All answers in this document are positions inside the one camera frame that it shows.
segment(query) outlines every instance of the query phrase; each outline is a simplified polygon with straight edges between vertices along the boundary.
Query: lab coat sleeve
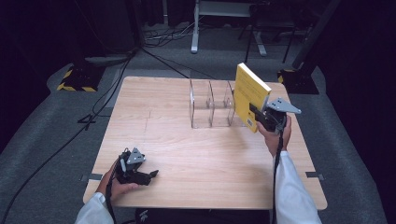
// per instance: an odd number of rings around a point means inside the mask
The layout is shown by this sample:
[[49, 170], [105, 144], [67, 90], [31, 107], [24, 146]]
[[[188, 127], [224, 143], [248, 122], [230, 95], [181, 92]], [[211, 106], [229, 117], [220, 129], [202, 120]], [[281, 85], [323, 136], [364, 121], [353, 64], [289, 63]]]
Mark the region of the lab coat sleeve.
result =
[[76, 223], [113, 223], [113, 218], [108, 213], [104, 203], [105, 196], [96, 192], [78, 212]]
[[315, 203], [297, 175], [288, 151], [280, 153], [276, 171], [276, 219], [279, 224], [321, 223]]

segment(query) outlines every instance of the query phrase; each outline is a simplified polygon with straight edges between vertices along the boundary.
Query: wooden tabletop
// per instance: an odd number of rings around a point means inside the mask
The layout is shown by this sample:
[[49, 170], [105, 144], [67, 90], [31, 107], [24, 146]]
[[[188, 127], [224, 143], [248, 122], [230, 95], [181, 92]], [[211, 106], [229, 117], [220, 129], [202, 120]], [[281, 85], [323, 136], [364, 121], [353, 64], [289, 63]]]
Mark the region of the wooden tabletop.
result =
[[[270, 101], [277, 97], [290, 101], [282, 84], [267, 84], [273, 89]], [[297, 119], [290, 116], [290, 156], [317, 208], [325, 209], [319, 180], [306, 177], [305, 172], [315, 172], [315, 168]], [[137, 147], [146, 155], [140, 172], [160, 172], [149, 186], [123, 195], [113, 202], [115, 206], [272, 208], [273, 158], [263, 136], [239, 126], [193, 129], [190, 81], [186, 78], [123, 80], [92, 173], [108, 171], [126, 147]], [[89, 181], [84, 202], [98, 184]]]

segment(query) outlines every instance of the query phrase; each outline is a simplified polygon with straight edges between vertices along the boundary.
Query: yellow book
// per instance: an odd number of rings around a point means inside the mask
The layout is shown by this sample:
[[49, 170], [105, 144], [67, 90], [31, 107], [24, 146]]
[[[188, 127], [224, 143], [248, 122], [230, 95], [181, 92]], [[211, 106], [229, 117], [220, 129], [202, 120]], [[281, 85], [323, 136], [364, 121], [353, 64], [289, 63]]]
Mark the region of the yellow book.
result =
[[265, 99], [270, 93], [271, 88], [265, 82], [244, 63], [238, 64], [233, 90], [235, 112], [254, 133], [257, 132], [257, 125], [254, 113], [249, 110], [249, 103], [262, 111]]

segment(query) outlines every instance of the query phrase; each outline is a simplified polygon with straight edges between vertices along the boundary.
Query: human hand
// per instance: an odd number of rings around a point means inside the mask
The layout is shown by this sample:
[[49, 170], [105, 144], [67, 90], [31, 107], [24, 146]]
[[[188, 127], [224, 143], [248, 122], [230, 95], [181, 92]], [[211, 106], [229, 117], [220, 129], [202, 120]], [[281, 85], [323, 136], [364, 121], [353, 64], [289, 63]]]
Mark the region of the human hand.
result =
[[[114, 170], [116, 163], [114, 162], [111, 166], [110, 170], [108, 170], [100, 181], [99, 187], [96, 192], [101, 192], [103, 195], [106, 195], [106, 186], [108, 180], [111, 177], [111, 174]], [[115, 200], [121, 194], [127, 193], [133, 189], [137, 189], [139, 186], [136, 183], [131, 184], [121, 184], [117, 178], [113, 179], [113, 185], [111, 187], [111, 200]]]
[[[260, 122], [257, 121], [257, 127], [259, 128], [259, 132], [265, 138], [265, 145], [268, 146], [268, 150], [271, 155], [274, 157], [276, 155], [277, 146], [279, 144], [279, 134], [275, 134], [273, 132], [268, 132], [264, 126]], [[291, 135], [291, 117], [287, 115], [286, 119], [286, 127], [283, 130], [283, 147], [282, 150], [287, 150], [287, 146], [290, 140]]]

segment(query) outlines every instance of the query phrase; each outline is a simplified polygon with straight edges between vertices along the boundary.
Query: acrylic divider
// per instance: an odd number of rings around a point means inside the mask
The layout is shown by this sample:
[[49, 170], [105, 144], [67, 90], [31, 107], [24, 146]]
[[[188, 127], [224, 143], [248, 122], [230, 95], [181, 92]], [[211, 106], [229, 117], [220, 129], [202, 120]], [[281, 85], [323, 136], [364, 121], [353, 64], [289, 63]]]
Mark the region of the acrylic divider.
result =
[[192, 128], [244, 126], [235, 115], [229, 81], [190, 79], [190, 84]]

